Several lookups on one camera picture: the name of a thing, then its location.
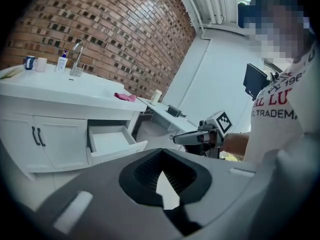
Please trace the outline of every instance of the cabinet handle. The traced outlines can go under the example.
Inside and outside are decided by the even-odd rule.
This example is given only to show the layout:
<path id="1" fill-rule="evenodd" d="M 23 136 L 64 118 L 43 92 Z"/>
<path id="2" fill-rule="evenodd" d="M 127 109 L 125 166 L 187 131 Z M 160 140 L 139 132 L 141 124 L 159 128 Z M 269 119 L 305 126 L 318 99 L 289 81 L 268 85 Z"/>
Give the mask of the cabinet handle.
<path id="1" fill-rule="evenodd" d="M 41 139 L 41 136 L 40 136 L 40 132 L 41 132 L 41 129 L 40 129 L 40 128 L 38 128 L 38 137 L 39 137 L 39 141 L 40 141 L 40 143 L 41 143 L 42 147 L 45 147 L 45 146 L 46 146 L 46 144 L 44 144 L 44 143 L 42 142 L 42 139 Z"/>
<path id="2" fill-rule="evenodd" d="M 34 139 L 34 142 L 35 142 L 35 144 L 37 144 L 38 146 L 40 146 L 40 143 L 37 141 L 37 139 L 36 139 L 36 136 L 35 136 L 35 127 L 34 126 L 32 126 L 32 136 L 33 136 L 33 139 Z"/>

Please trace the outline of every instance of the lotion bottle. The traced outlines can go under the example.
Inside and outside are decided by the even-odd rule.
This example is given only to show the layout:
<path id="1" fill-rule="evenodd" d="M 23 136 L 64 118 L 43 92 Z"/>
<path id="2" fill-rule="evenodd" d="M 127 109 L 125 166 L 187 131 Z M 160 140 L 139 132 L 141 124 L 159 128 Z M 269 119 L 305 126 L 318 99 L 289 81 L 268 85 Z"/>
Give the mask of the lotion bottle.
<path id="1" fill-rule="evenodd" d="M 55 68 L 56 72 L 65 72 L 66 64 L 68 61 L 68 59 L 66 57 L 67 57 L 67 51 L 65 50 L 62 57 L 59 57 L 59 59 L 58 59 L 58 63 Z"/>

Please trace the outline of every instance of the white drawer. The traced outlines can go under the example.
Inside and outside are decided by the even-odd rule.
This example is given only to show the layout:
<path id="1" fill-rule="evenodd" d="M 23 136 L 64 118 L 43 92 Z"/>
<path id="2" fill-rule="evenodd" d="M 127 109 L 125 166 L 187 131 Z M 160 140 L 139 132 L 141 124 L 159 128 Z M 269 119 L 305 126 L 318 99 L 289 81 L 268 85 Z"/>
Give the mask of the white drawer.
<path id="1" fill-rule="evenodd" d="M 125 126 L 89 126 L 88 133 L 93 165 L 141 152 L 148 143 L 136 143 Z"/>

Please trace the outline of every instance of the pink cloth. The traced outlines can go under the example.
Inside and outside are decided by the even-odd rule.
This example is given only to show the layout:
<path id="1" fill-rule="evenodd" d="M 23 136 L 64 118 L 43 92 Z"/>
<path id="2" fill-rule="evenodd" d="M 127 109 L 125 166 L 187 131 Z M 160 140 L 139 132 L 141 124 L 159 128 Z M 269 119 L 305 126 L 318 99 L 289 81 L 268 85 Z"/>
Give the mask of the pink cloth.
<path id="1" fill-rule="evenodd" d="M 114 93 L 114 97 L 117 97 L 120 100 L 128 101 L 128 102 L 135 102 L 137 98 L 136 95 L 126 95 L 124 93 L 117 93 L 117 92 Z"/>

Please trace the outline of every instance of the brick wall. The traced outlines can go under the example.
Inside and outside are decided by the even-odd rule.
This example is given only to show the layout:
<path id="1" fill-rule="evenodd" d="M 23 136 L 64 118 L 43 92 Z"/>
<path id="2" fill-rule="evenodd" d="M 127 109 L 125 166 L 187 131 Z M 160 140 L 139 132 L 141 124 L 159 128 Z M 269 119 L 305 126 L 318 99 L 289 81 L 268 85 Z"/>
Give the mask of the brick wall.
<path id="1" fill-rule="evenodd" d="M 56 64 L 67 50 L 67 67 L 78 53 L 85 71 L 123 83 L 150 98 L 165 93 L 188 48 L 194 28 L 181 0 L 33 0 L 8 37 L 0 61 L 4 69 L 26 55 Z"/>

